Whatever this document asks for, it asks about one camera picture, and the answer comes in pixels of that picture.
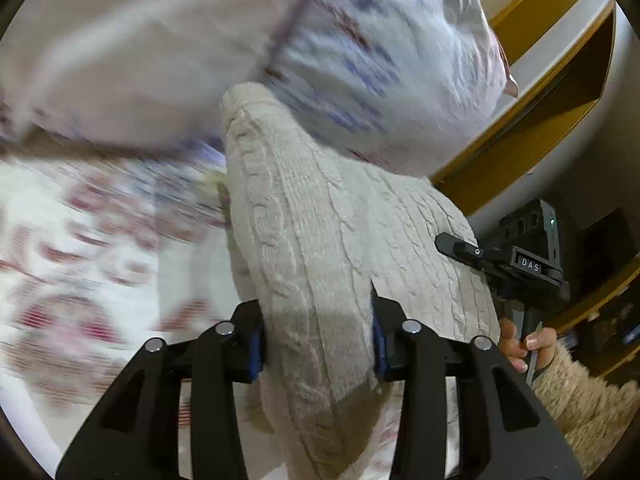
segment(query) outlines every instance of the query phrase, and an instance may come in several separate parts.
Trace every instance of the fingernail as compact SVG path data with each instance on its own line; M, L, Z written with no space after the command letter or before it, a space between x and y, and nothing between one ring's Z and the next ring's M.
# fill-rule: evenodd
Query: fingernail
M526 336L525 342L526 342L527 348L529 350L535 350L536 347L538 346L538 338L536 338L536 336L531 335L531 334Z

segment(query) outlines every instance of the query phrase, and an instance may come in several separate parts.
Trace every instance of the human hand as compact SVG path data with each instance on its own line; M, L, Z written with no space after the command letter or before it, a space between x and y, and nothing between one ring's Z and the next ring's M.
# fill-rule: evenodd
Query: human hand
M527 335L524 341L516 338L516 325L503 317L500 320L500 342L498 348L506 355L514 368L519 372L527 371L527 364L524 362L529 350L538 350L538 360L536 370L541 370L547 366L556 353L556 340L558 335L556 330L544 327L536 332Z

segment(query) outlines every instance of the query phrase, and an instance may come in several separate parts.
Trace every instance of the knitted sweater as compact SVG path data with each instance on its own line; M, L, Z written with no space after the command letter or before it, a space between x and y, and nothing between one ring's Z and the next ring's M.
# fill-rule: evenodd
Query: knitted sweater
M289 477L359 478L401 402L372 373L370 280L441 336L497 342L482 275L434 248L440 231L470 242L473 233L427 179L319 146L263 86L229 90L223 115L234 234L269 341L262 403ZM448 410L457 413L449 386ZM635 385L588 378L563 349L534 389L587 473L640 404ZM458 455L449 421L447 471Z

